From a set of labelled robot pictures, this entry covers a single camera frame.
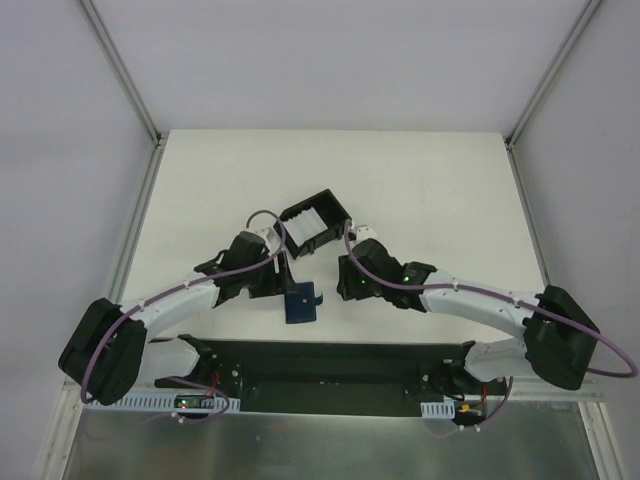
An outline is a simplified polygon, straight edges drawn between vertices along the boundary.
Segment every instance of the tabletop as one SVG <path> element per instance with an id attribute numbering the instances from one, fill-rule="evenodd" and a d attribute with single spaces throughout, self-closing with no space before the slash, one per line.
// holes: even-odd
<path id="1" fill-rule="evenodd" d="M 492 133 L 173 130 L 144 218 L 124 300 L 184 281 L 227 248 L 247 217 L 277 213 L 330 188 L 400 263 L 540 292 L 543 281 L 504 142 Z M 255 225 L 273 219 L 257 217 Z M 290 258 L 296 281 L 324 294 L 318 319 L 287 325 L 282 296 L 247 292 L 162 336 L 300 342 L 460 343 L 505 334 L 466 319 L 399 310 L 382 299 L 343 302 L 341 241 Z"/>

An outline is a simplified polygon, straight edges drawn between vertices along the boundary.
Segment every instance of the white wall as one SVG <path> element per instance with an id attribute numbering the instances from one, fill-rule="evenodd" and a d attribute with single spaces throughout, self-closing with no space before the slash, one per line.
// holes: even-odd
<path id="1" fill-rule="evenodd" d="M 74 2 L 0 2 L 2 479 L 31 475 L 150 151 Z"/>
<path id="2" fill-rule="evenodd" d="M 509 133 L 585 0 L 96 0 L 163 131 Z"/>
<path id="3" fill-rule="evenodd" d="M 640 2 L 609 0 L 517 144 L 552 281 L 640 361 Z M 598 351 L 598 363 L 622 369 Z M 640 478 L 640 381 L 607 382 Z"/>

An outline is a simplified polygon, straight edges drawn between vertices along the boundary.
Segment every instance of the blue object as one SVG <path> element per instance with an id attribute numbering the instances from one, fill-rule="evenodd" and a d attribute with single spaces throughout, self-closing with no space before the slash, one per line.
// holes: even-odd
<path id="1" fill-rule="evenodd" d="M 297 292 L 285 293 L 284 311 L 287 323 L 308 323 L 317 320 L 316 306 L 321 305 L 322 295 L 316 298 L 313 282 L 296 283 Z"/>

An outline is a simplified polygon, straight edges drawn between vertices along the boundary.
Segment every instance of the white backdrop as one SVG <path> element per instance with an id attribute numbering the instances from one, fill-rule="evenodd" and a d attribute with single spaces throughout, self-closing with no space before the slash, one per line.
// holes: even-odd
<path id="1" fill-rule="evenodd" d="M 0 2 L 0 69 L 0 478 L 21 480 L 151 151 L 74 2 Z"/>
<path id="2" fill-rule="evenodd" d="M 585 0 L 95 0 L 159 128 L 510 133 Z"/>
<path id="3" fill-rule="evenodd" d="M 610 0 L 517 145 L 551 280 L 640 361 L 640 35 L 637 0 Z M 603 348 L 597 362 L 623 369 Z M 607 401 L 640 478 L 640 381 Z"/>

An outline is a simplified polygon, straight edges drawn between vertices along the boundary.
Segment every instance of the gray floor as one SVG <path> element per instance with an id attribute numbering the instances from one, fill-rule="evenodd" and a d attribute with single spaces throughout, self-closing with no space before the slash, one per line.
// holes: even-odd
<path id="1" fill-rule="evenodd" d="M 83 413 L 94 435 L 149 414 Z M 575 404 L 509 403 L 480 433 L 438 440 L 446 421 L 226 415 L 206 425 L 164 418 L 109 442 L 78 433 L 71 479 L 597 479 Z"/>

